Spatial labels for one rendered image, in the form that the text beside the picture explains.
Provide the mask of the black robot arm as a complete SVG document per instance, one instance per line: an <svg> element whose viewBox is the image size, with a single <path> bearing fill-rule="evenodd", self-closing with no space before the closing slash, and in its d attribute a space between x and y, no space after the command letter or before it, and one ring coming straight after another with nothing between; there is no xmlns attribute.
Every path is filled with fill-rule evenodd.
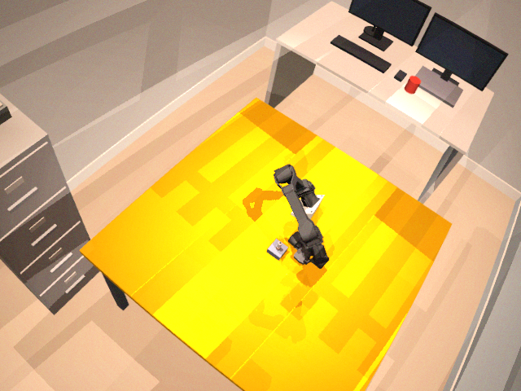
<svg viewBox="0 0 521 391"><path fill-rule="evenodd" d="M308 218L303 207L312 208L320 200L315 193L316 187L308 179L300 179L296 175L294 166L291 164L284 165L274 172L274 180L279 188L282 189L283 195L286 196L299 224L299 237L303 245L294 254L294 258L303 265L307 265L310 262L309 258L311 255L314 264L322 264L328 261L321 230L315 225L313 220ZM288 185L282 187L279 183L288 183Z"/></svg>

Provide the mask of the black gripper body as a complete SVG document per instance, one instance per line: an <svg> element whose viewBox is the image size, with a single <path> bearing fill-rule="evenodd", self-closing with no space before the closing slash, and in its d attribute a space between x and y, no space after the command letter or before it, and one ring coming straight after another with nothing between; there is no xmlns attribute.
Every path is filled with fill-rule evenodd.
<svg viewBox="0 0 521 391"><path fill-rule="evenodd" d="M292 246L296 246L297 248L300 248L300 246L303 245L302 241L299 237L299 231L296 231L288 240L288 243ZM328 257L328 261L330 258ZM318 269L321 269L328 261L322 263L322 264L314 264Z"/></svg>

